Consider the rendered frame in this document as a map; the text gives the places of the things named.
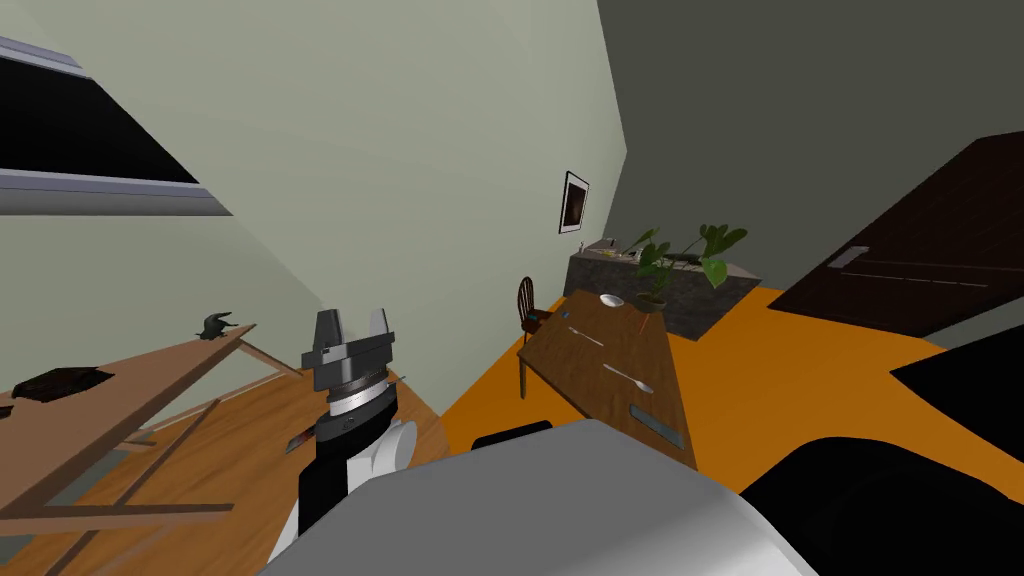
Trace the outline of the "dark stone counter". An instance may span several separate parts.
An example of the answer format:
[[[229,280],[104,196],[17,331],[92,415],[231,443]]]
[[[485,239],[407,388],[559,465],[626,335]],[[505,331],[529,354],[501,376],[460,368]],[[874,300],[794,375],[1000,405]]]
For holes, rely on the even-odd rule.
[[[623,298],[633,312],[637,295],[653,288],[656,278],[638,277],[636,259],[612,255],[610,251],[609,241],[602,239],[572,254],[563,295],[568,297],[577,290],[612,294]],[[666,330],[696,341],[760,283],[759,277],[729,263],[725,281],[713,287],[699,263],[677,261],[662,291]]]

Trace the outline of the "framed dark wall picture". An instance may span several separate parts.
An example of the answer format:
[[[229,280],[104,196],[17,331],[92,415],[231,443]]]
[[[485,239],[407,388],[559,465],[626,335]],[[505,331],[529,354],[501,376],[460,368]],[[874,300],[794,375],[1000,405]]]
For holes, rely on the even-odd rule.
[[[565,172],[559,216],[559,234],[582,229],[589,191],[590,183],[587,180],[581,178],[572,171]]]

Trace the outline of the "dark wooden chair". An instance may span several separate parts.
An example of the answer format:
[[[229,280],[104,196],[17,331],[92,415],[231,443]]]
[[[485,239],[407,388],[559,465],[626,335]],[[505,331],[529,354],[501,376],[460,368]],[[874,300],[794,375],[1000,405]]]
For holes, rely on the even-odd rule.
[[[534,335],[552,315],[548,310],[537,308],[535,306],[534,281],[528,276],[524,277],[520,282],[517,292],[517,310],[523,331],[522,345],[524,345],[528,340],[528,336]]]

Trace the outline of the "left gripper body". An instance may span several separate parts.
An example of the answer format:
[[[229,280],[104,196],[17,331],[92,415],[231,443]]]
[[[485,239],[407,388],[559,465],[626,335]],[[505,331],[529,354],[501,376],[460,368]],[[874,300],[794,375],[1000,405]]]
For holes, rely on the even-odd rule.
[[[301,355],[303,370],[313,371],[314,390],[342,387],[386,370],[393,360],[395,333],[370,336],[337,346],[318,347]]]

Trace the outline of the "silver spoon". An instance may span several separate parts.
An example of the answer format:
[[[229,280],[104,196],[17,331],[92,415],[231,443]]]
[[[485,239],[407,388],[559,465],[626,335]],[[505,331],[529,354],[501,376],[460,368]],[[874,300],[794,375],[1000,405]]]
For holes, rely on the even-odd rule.
[[[611,365],[609,365],[607,363],[604,363],[602,365],[602,367],[605,370],[609,371],[611,374],[614,374],[617,377],[624,378],[626,381],[628,381],[630,384],[634,385],[637,389],[639,389],[640,392],[642,392],[644,394],[653,394],[654,393],[654,390],[647,383],[645,383],[645,382],[643,382],[643,381],[641,381],[639,379],[636,379],[636,378],[634,378],[634,377],[632,377],[632,376],[630,376],[630,375],[622,372],[617,368],[615,368],[615,367],[613,367],[613,366],[611,366]]]

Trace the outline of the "flat grey bar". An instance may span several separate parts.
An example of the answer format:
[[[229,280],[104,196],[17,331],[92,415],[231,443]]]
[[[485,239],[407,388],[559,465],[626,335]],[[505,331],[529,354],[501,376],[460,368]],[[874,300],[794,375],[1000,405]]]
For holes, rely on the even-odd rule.
[[[682,434],[676,428],[670,426],[669,424],[658,420],[653,415],[644,411],[640,407],[634,404],[629,405],[630,415],[643,424],[645,427],[658,435],[673,446],[680,450],[685,450],[686,445]]]

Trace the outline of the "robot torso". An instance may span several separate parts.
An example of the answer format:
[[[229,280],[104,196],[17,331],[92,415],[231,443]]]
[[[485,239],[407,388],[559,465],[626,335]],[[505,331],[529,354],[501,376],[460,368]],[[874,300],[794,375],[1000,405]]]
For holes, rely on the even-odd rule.
[[[258,576],[817,576],[752,505],[580,420],[356,488]]]

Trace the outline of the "brown wooden dining table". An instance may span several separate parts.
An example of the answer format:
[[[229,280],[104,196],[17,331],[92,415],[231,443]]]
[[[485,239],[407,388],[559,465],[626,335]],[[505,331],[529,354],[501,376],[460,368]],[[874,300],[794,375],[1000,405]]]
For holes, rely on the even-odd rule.
[[[568,326],[604,343],[597,346],[571,333]],[[684,414],[668,334],[662,315],[642,314],[627,304],[603,305],[599,296],[577,290],[517,353],[519,372],[536,374],[583,417],[598,420],[665,455],[695,468],[695,452]],[[644,394],[605,370],[607,363],[647,383]],[[680,450],[635,420],[634,404],[679,430],[686,449]]]

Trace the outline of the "black bird figure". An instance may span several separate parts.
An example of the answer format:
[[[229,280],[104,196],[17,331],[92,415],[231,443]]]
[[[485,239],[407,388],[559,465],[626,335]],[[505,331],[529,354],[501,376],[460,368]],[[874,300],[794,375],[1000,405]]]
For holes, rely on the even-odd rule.
[[[203,320],[202,331],[196,333],[200,340],[213,341],[225,336],[227,328],[236,328],[238,324],[230,323],[225,317],[231,315],[230,312],[213,313]]]

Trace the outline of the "dark brown door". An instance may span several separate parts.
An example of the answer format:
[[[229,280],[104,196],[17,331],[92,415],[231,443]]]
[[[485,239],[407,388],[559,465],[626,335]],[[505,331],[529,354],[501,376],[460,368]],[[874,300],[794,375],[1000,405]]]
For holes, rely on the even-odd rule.
[[[870,250],[843,269],[849,246]],[[1024,131],[979,138],[770,308],[924,338],[1024,297]]]

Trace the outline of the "dark window with grey frame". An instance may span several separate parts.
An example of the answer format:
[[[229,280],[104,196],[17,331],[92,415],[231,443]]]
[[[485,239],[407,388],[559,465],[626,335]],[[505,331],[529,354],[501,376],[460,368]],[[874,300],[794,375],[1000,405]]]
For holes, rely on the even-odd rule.
[[[0,215],[228,213],[75,59],[0,36]]]

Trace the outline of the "flat black object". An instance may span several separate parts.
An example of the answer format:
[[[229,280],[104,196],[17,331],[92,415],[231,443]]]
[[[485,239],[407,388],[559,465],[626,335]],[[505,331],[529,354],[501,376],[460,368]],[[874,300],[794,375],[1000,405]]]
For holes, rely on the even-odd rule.
[[[62,367],[16,384],[11,398],[48,403],[88,390],[113,377],[97,367]]]

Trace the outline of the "light wooden table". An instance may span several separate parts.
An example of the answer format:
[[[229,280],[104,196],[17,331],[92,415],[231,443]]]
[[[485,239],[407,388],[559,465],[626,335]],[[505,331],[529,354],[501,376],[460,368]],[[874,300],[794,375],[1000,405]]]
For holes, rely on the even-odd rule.
[[[0,420],[0,536],[215,521],[229,504],[51,507],[49,501],[236,349],[297,370],[245,341],[242,326],[102,366],[110,379],[48,403],[14,401]]]

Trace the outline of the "green potted plant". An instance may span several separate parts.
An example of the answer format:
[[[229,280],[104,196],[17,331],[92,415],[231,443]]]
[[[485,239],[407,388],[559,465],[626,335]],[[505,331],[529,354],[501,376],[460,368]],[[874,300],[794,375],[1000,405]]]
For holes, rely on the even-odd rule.
[[[655,282],[648,292],[636,295],[635,306],[642,314],[662,312],[666,301],[662,292],[668,286],[674,271],[674,260],[668,257],[670,242],[655,243],[655,236],[660,230],[653,228],[646,231],[630,249],[643,245],[639,253],[636,272],[638,278],[653,276]],[[728,273],[727,264],[720,256],[748,236],[744,228],[729,229],[728,225],[700,225],[699,236],[686,249],[702,244],[703,250],[697,255],[696,262],[700,265],[705,278],[714,289],[725,282]]]

